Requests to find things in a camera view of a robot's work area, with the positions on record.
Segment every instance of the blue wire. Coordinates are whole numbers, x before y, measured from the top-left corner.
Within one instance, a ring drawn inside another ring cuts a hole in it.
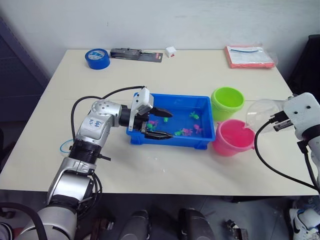
[[[259,52],[259,50],[253,50],[253,51],[242,51],[242,50],[237,50],[237,49],[231,49],[233,52],[239,52],[239,53],[256,53]]]
[[[73,139],[70,139],[70,140],[65,141],[64,143],[62,143],[61,146],[60,146],[60,152],[62,152],[62,153],[64,153],[64,154],[68,154],[69,152],[68,152],[68,151],[63,151],[63,150],[62,150],[62,147],[63,147],[66,143],[71,142],[71,141],[74,141],[74,140],[73,140]]]

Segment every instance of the green bucket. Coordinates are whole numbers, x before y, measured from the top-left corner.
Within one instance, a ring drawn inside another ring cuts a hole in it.
[[[211,95],[211,107],[214,121],[225,121],[245,104],[243,94],[232,87],[217,88]]]

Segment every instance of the pink bucket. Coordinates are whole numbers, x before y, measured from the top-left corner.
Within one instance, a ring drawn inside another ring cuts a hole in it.
[[[218,122],[214,150],[222,156],[233,156],[237,153],[255,149],[255,132],[245,128],[245,123],[237,119]]]

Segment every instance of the small white box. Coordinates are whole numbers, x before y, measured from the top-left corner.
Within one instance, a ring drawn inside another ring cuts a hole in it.
[[[165,49],[165,54],[168,58],[172,58],[176,55],[177,50],[173,46],[169,46]]]

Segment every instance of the blue plastic tray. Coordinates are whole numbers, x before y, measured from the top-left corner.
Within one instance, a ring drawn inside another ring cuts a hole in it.
[[[154,97],[153,105],[158,108],[169,110],[173,117],[169,117],[168,122],[163,117],[150,115],[150,121],[157,121],[155,131],[163,131],[175,135],[181,129],[192,129],[190,136],[174,136],[165,140],[154,140],[145,138],[139,131],[133,130],[126,133],[131,136],[131,144],[159,144],[193,147],[195,149],[207,149],[209,142],[216,139],[210,98],[207,96],[187,96],[168,95],[152,93]],[[199,119],[190,117],[195,112]],[[194,125],[197,124],[202,129],[201,133],[196,133]]]

